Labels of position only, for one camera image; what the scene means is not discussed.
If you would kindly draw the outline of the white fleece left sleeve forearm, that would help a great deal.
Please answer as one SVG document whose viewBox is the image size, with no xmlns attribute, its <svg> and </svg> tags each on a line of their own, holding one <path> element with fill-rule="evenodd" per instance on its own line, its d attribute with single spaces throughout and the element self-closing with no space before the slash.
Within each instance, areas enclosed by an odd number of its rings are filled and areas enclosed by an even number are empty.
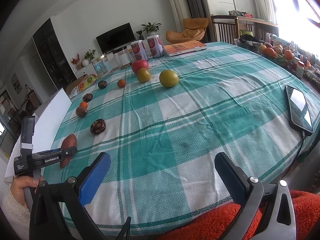
<svg viewBox="0 0 320 240">
<path fill-rule="evenodd" d="M 29 239 L 30 212 L 7 189 L 1 202 L 2 211 L 20 239 Z"/>
</svg>

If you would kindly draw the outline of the person's left hand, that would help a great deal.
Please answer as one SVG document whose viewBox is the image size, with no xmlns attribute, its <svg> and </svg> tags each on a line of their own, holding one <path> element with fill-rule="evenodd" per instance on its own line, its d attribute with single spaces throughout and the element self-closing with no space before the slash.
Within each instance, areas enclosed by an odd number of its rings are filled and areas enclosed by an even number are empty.
<svg viewBox="0 0 320 240">
<path fill-rule="evenodd" d="M 13 179 L 12 185 L 10 187 L 11 194 L 13 198 L 25 208 L 27 208 L 27 204 L 24 196 L 24 188 L 31 188 L 33 193 L 36 193 L 37 186 L 39 182 L 44 180 L 43 176 L 40 176 L 39 180 L 35 178 L 31 178 L 29 176 L 19 176 Z"/>
</svg>

